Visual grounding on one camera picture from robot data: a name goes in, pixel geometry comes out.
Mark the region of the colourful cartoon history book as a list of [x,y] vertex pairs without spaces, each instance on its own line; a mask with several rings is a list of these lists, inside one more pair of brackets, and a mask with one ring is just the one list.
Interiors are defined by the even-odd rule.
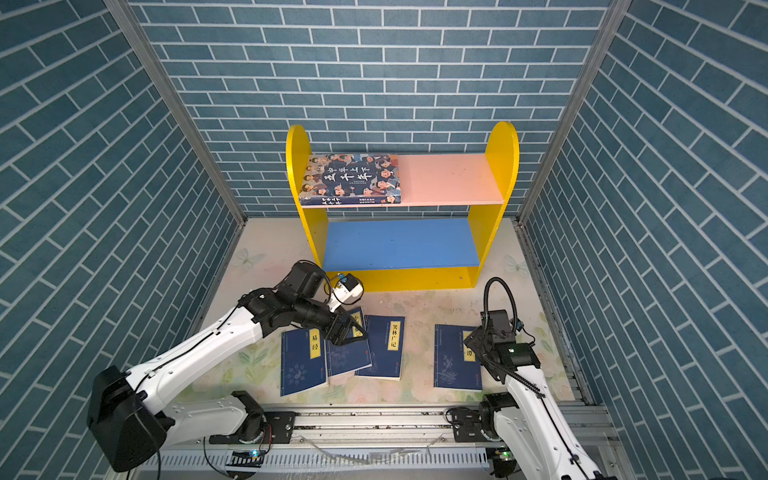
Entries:
[[397,155],[310,155],[300,179],[302,206],[396,205],[402,200]]

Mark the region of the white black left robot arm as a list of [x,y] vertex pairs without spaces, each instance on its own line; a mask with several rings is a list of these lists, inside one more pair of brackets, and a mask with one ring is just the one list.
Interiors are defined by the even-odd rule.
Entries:
[[357,324],[344,308],[363,294],[360,284],[336,286],[327,302],[287,290],[253,290],[176,347],[126,371],[110,366],[100,372],[93,381],[88,430],[118,473],[159,456],[165,445],[211,436],[259,443],[266,436],[264,410],[243,390],[193,407],[172,402],[214,366],[283,327],[317,330],[321,339],[341,344]]

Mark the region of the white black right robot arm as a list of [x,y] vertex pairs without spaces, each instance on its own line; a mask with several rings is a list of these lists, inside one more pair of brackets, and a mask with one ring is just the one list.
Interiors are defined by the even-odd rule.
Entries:
[[527,479],[606,479],[553,400],[533,347],[516,341],[507,312],[480,318],[464,345],[505,388],[480,403],[484,435],[504,443]]

